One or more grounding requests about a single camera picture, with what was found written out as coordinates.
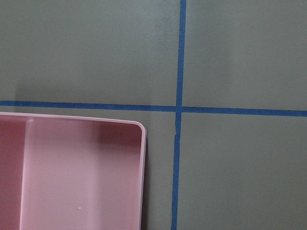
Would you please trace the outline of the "pink plastic bin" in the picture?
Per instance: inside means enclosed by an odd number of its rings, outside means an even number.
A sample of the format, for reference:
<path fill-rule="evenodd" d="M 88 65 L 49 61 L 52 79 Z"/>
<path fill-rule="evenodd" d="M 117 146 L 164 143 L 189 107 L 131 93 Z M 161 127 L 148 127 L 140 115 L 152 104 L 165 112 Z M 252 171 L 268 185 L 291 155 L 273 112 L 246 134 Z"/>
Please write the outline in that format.
<path fill-rule="evenodd" d="M 139 230 L 146 129 L 136 121 L 0 114 L 3 230 Z"/>

